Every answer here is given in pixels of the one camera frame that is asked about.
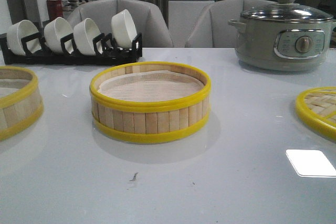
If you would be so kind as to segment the bamboo steamer lid yellow rim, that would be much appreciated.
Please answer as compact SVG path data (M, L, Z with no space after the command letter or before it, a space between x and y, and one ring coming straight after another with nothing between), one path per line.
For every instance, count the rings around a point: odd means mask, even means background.
M301 92L295 111L305 125L335 141L335 87L318 87Z

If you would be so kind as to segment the bamboo steamer basket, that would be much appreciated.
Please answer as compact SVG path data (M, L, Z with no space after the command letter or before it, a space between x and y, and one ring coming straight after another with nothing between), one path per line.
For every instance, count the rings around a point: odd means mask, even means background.
M12 137L31 126L43 113L38 78L27 68L1 66L1 79L26 79L30 83L1 98L1 140Z
M110 78L157 70L189 75L204 87L184 98L161 102L122 101L98 92L99 85ZM148 61L112 67L97 74L89 88L95 125L104 134L126 142L152 144L187 137L207 123L211 110L208 74L181 63Z

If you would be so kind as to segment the white steamer liner cloth centre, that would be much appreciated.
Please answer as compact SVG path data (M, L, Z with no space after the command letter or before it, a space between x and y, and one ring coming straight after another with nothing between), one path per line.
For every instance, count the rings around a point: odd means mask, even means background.
M132 102L161 102L192 95L204 84L186 74L157 70L110 78L98 92L113 99Z

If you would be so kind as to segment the black bowl rack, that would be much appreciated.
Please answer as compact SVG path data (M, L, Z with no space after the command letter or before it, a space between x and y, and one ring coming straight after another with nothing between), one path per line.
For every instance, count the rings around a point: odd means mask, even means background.
M14 54L8 47L7 35L1 34L1 49L6 65L96 65L117 66L137 62L142 57L142 34L138 34L132 41L130 49L120 49L116 40L109 33L101 33L92 42L94 55L83 55L76 46L73 34L60 40L62 53L52 52L46 46L46 40L40 32L23 37L24 54Z

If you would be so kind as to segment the white bowl right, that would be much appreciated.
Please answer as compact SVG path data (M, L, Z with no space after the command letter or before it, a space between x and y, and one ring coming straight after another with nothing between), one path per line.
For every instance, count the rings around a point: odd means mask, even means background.
M117 45L124 49L132 47L133 39L137 36L136 27L127 9L115 14L111 19L112 35Z

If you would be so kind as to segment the white bowl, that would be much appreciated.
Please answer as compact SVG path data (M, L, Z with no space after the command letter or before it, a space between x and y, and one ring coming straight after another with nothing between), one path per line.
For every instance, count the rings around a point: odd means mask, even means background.
M7 31L7 44L9 49L16 55L24 56L21 39L38 32L37 27L30 20L21 20L10 26Z
M127 9L115 14L111 19L112 35L117 45L124 49L132 47L133 39L137 36L136 27Z
M73 33L71 25L62 17L57 17L44 28L46 44L51 51L63 54L61 39Z
M101 35L100 29L91 18L78 23L73 29L77 49L86 56L95 55L93 39Z

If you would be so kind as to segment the grey chair left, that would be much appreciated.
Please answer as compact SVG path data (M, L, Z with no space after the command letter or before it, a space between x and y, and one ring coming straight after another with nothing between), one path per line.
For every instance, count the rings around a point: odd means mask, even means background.
M160 9L149 2L139 0L97 0L75 8L66 18L71 27L91 18L102 33L113 34L111 19L127 9L137 32L142 34L145 48L173 48L173 40Z

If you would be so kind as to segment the grey chair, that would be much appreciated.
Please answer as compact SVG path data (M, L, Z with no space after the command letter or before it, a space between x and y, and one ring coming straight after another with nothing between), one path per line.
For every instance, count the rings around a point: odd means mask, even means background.
M91 18L102 33L113 34L111 19L127 9L137 32L142 34L145 48L173 48L173 40L160 9L149 2L139 0L97 0L75 8L66 18L71 27Z
M186 48L234 48L237 29L228 24L238 19L241 12L271 4L268 0L223 0L205 6L195 22Z

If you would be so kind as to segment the grey chair right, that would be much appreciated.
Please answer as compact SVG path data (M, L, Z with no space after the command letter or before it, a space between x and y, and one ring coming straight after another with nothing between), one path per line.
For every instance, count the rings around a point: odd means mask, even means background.
M205 6L195 22L186 48L234 48L237 29L228 24L238 19L241 12L271 4L268 0L223 0Z

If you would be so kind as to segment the grey electric cooking pot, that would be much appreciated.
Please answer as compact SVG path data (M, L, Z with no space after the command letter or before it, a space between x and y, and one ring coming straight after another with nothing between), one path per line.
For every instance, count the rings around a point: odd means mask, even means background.
M335 20L277 22L231 19L237 29L235 53L244 63L279 71L308 71L325 62Z

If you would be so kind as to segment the red cylinder bin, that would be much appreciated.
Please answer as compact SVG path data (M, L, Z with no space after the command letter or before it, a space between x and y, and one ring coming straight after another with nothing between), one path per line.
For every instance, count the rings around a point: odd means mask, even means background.
M46 0L46 4L50 21L63 17L61 0Z

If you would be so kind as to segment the glass pot lid with knob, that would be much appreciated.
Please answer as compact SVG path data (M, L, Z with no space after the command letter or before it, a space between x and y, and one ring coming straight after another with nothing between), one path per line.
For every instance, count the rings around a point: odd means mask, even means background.
M333 20L333 16L317 8L295 3L296 0L277 0L276 3L253 7L241 12L241 17L290 23L320 23Z

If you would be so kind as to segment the white bowl far left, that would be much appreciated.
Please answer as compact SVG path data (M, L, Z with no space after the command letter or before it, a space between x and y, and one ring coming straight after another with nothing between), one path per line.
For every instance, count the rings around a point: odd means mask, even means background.
M7 44L9 49L16 55L24 56L21 39L38 32L37 27L30 20L21 20L10 26L7 31Z

